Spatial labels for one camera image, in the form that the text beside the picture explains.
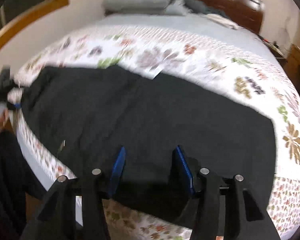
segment black pants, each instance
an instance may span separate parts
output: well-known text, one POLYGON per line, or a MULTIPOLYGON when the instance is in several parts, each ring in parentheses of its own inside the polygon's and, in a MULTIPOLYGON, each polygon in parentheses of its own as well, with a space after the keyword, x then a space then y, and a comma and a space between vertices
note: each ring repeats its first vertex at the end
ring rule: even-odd
POLYGON ((42 199, 46 190, 23 158, 17 138, 0 134, 0 240, 19 239, 26 225, 25 193, 42 199))

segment white floral bedding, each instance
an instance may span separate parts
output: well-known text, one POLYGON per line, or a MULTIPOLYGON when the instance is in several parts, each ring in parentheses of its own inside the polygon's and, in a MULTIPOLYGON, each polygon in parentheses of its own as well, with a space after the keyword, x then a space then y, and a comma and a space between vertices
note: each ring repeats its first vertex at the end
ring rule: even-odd
MULTIPOLYGON (((157 27, 95 26, 47 47, 20 69, 15 81, 30 85, 45 64, 106 68, 113 63, 149 78, 163 71, 187 79, 270 118, 277 152, 267 210, 282 239, 295 232, 300 225, 300 97, 281 69, 209 37, 157 27)), ((17 101, 20 95, 12 92, 10 101, 17 101)), ((22 112, 18 128, 51 179, 62 174, 75 177, 37 140, 22 112)), ((129 235, 148 240, 190 237, 190 229, 130 210, 115 201, 105 201, 104 205, 107 222, 129 235)))

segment black clamp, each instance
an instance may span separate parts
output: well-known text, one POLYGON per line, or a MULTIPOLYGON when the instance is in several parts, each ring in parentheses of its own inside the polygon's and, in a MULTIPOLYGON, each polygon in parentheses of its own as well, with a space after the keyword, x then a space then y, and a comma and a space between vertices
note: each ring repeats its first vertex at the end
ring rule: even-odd
POLYGON ((13 88, 20 88, 13 79, 10 79, 10 67, 5 67, 0 72, 0 102, 6 103, 9 110, 17 110, 19 106, 16 106, 8 102, 8 93, 13 88))
POLYGON ((116 192, 125 164, 122 147, 112 168, 110 179, 101 169, 83 178, 60 176, 44 197, 35 217, 29 221, 20 240, 110 240, 102 199, 116 192), (82 196, 83 230, 76 229, 75 198, 82 196))
POLYGON ((222 178, 208 168, 194 170, 180 146, 174 160, 184 190, 199 198, 195 225, 190 240, 215 240, 218 236, 220 195, 226 198, 224 240, 280 240, 266 210, 255 200, 256 192, 242 175, 222 178))

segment dark blanket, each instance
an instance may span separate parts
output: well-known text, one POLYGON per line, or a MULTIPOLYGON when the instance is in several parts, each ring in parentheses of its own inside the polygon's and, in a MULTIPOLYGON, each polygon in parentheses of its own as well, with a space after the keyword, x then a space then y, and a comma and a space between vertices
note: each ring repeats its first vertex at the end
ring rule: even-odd
POLYGON ((18 240, 26 225, 26 192, 42 199, 46 190, 23 158, 17 138, 0 134, 0 240, 18 240))
MULTIPOLYGON (((126 206, 176 221, 188 200, 171 183, 177 145, 200 167, 227 178, 243 175, 260 207, 268 205, 276 153, 272 122, 183 79, 160 73, 149 80, 116 65, 45 67, 21 104, 37 138, 78 177, 95 168, 108 175, 123 145, 126 165, 114 199, 126 206)), ((195 215, 193 206, 187 208, 195 215)))

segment wooden headboard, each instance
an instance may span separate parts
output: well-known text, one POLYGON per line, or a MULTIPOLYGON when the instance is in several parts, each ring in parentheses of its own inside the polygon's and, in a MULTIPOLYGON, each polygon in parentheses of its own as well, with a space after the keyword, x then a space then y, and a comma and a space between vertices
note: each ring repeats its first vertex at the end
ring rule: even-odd
POLYGON ((259 34, 264 5, 259 0, 200 0, 206 5, 223 10, 232 21, 259 34))

